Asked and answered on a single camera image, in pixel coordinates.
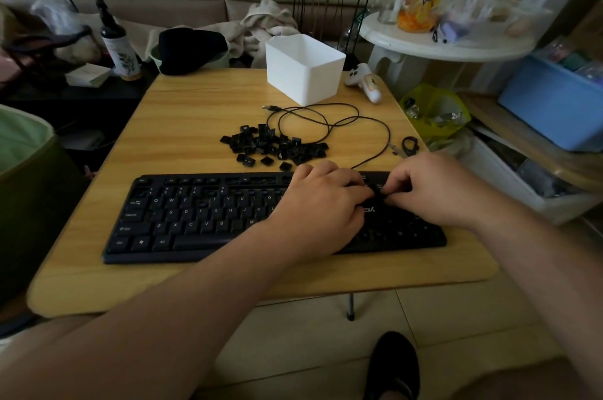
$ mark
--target forearm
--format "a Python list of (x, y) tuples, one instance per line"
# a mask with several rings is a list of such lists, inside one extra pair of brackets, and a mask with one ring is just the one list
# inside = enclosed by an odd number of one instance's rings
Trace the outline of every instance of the forearm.
[(515, 201), (498, 214), (476, 229), (478, 236), (603, 396), (603, 263)]
[(187, 399), (295, 260), (263, 224), (17, 362), (2, 373), (0, 398)]

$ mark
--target person's left hand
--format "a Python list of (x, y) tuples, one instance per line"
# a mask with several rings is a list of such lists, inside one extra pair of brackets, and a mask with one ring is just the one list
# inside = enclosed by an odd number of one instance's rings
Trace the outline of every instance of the person's left hand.
[(289, 188), (265, 221), (299, 259), (333, 254), (348, 244), (364, 224), (360, 205), (374, 197), (362, 176), (324, 160), (300, 165)]

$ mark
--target blue storage bin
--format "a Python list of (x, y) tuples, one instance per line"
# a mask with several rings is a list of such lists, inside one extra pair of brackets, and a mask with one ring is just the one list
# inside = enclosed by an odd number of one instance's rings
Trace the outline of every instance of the blue storage bin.
[(567, 151), (603, 150), (603, 88), (530, 55), (498, 102)]

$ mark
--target stack of paper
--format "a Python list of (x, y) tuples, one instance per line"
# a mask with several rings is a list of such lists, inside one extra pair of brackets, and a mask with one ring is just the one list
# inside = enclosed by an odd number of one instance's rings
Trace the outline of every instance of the stack of paper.
[(111, 69), (87, 63), (67, 73), (67, 84), (84, 88), (97, 88), (111, 75)]

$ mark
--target pile of keycaps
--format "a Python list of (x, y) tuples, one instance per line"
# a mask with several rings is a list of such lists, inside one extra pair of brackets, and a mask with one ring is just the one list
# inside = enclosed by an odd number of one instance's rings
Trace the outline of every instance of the pile of keycaps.
[(267, 124), (260, 124), (257, 127), (241, 126), (239, 133), (231, 137), (224, 135), (220, 142), (228, 144), (232, 152), (237, 154), (237, 162), (245, 167), (255, 165), (256, 160), (250, 156), (256, 153), (266, 156), (260, 160), (261, 163), (272, 165), (274, 159), (268, 157), (270, 154), (278, 160), (283, 160), (280, 165), (282, 171), (289, 171), (292, 167), (284, 160), (291, 160), (295, 165), (300, 165), (315, 158), (327, 157), (326, 151), (329, 149), (326, 143), (303, 144), (301, 138), (289, 139), (283, 134), (277, 136), (275, 129), (269, 129)]

